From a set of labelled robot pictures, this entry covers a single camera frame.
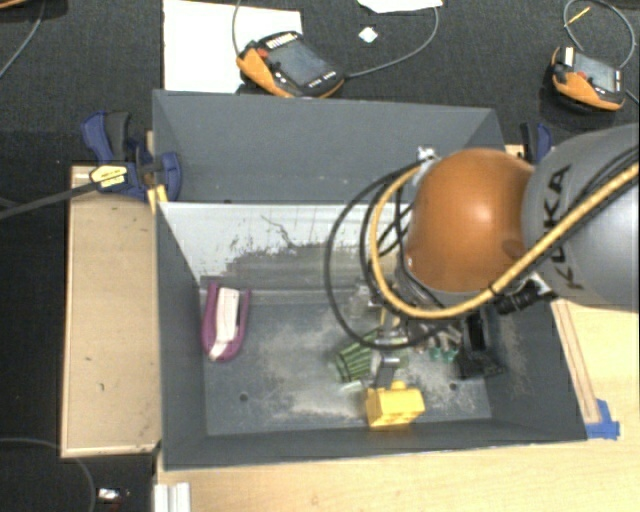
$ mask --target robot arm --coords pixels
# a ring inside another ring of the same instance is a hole
[[[397,294],[377,264],[377,223],[384,203],[417,170],[388,187],[369,227],[372,271],[384,298],[409,317],[451,319],[510,293],[537,270],[559,296],[637,311],[638,125],[575,137],[533,173],[523,166],[502,152],[470,149],[429,171],[397,272],[411,274],[398,282],[413,289]],[[448,307],[422,304],[416,286]]]

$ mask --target white cable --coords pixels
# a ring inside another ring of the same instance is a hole
[[[231,17],[231,41],[233,43],[233,48],[234,48],[234,50],[236,52],[236,55],[240,55],[240,48],[238,47],[238,42],[236,40],[236,19],[238,17],[238,10],[240,9],[240,4],[241,3],[242,3],[242,0],[237,0],[236,1],[236,5],[235,5],[235,8],[233,10],[233,16]],[[431,7],[431,9],[433,10],[433,14],[435,16],[435,24],[433,26],[433,30],[431,31],[431,34],[429,35],[429,37],[427,38],[427,40],[424,43],[422,43],[420,46],[418,46],[415,50],[407,53],[406,55],[403,55],[402,57],[398,57],[397,59],[394,59],[392,61],[385,62],[384,64],[380,64],[379,66],[375,66],[375,67],[372,67],[372,68],[369,68],[369,69],[364,69],[362,71],[357,71],[355,73],[346,73],[345,74],[345,78],[346,79],[358,78],[358,77],[361,77],[361,76],[368,75],[370,73],[375,73],[375,72],[380,71],[382,69],[389,68],[391,66],[395,66],[396,64],[400,64],[401,62],[404,62],[405,60],[410,59],[414,55],[417,55],[422,50],[424,50],[427,46],[429,46],[431,44],[431,41],[433,41],[433,38],[436,37],[436,34],[438,33],[438,26],[440,25],[440,16],[438,14],[438,8],[437,7]]]
[[[564,29],[567,31],[567,35],[569,36],[571,41],[573,41],[573,44],[575,44],[580,51],[584,52],[585,51],[584,48],[582,47],[582,45],[580,44],[580,42],[576,38],[575,34],[571,30],[571,27],[569,26],[570,25],[570,23],[569,23],[569,9],[576,2],[582,2],[582,1],[584,1],[584,0],[569,0],[566,3],[566,5],[564,6],[564,12],[562,13],[562,21],[564,22]],[[631,36],[631,48],[629,49],[629,53],[627,54],[627,57],[624,59],[624,61],[622,61],[622,64],[620,64],[618,66],[620,69],[624,68],[629,63],[629,61],[631,60],[631,57],[633,57],[633,54],[636,51],[636,44],[637,44],[636,43],[636,35],[633,32],[633,27],[631,26],[631,23],[629,22],[629,20],[627,19],[627,17],[624,14],[622,14],[613,5],[608,4],[604,0],[589,0],[589,1],[591,1],[593,3],[596,3],[598,5],[601,5],[603,7],[606,7],[607,9],[610,9],[611,11],[613,11],[624,22],[625,26],[627,27],[627,30],[629,31],[629,35]]]
[[[42,0],[42,5],[40,6],[40,14],[38,15],[38,19],[33,24],[33,27],[31,28],[31,32],[29,32],[29,35],[27,35],[27,37],[22,42],[20,47],[16,50],[16,52],[8,60],[8,62],[3,66],[3,68],[0,69],[0,79],[2,79],[2,77],[11,67],[11,65],[18,59],[18,57],[20,57],[24,49],[29,45],[33,37],[36,35],[36,32],[40,28],[40,25],[42,25],[42,20],[44,19],[44,10],[46,7],[47,7],[47,0]]]

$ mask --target blue clamp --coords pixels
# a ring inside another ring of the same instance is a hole
[[[539,163],[553,147],[551,131],[542,123],[522,123],[520,125],[524,159],[530,164]]]
[[[612,421],[609,413],[609,406],[604,400],[596,399],[600,410],[600,423],[585,425],[587,437],[589,439],[611,439],[617,441],[620,437],[620,422]]]
[[[127,112],[99,111],[91,114],[80,126],[84,143],[96,155],[99,165],[117,164],[119,168],[126,169],[118,180],[109,181],[106,185],[97,182],[98,191],[123,194],[144,202],[150,188],[144,176],[153,174],[156,185],[165,185],[167,198],[177,200],[182,185],[178,156],[174,152],[163,153],[160,162],[154,162],[144,143],[128,137],[130,117]]]

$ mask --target white paper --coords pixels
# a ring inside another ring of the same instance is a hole
[[[442,7],[441,0],[358,0],[358,3],[380,14]]]
[[[366,27],[358,34],[365,43],[373,43],[378,38],[378,33],[372,27]]]
[[[233,93],[242,84],[231,41],[232,5],[164,0],[164,88]],[[241,7],[236,37],[242,50],[251,40],[295,30],[300,13]]]

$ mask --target white object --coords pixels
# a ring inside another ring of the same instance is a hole
[[[417,187],[422,178],[424,178],[425,175],[429,172],[431,167],[435,163],[440,161],[440,157],[438,157],[435,149],[420,146],[418,148],[418,160],[423,160],[423,162],[420,165],[420,170],[411,179],[411,184],[414,187]]]
[[[183,482],[174,486],[156,484],[153,488],[154,512],[191,512],[191,487]]]
[[[216,342],[211,349],[209,358],[216,361],[227,349],[238,332],[238,310],[240,307],[240,292],[231,288],[218,290],[216,304]]]
[[[365,43],[373,43],[378,38],[378,33],[373,30],[371,27],[367,27],[362,29],[360,34],[358,34],[360,39],[362,39]]]
[[[183,254],[189,254],[188,265],[194,280],[220,275],[238,256],[261,252],[279,254],[290,250],[290,244],[321,244],[340,215],[342,205],[310,204],[214,204],[159,203],[170,230]],[[360,226],[366,205],[358,205],[345,219],[338,236],[340,247],[357,251]],[[395,205],[385,207],[380,232],[393,221]],[[288,233],[274,230],[279,224]],[[216,236],[202,237],[201,233]]]
[[[242,84],[231,40],[234,6],[164,0],[163,9],[164,88],[234,93]],[[240,50],[287,30],[302,33],[299,12],[241,7],[236,17]]]
[[[358,3],[379,14],[442,7],[442,0],[358,0]]]
[[[102,488],[98,491],[98,498],[103,501],[115,501],[120,497],[120,492],[117,489]]]

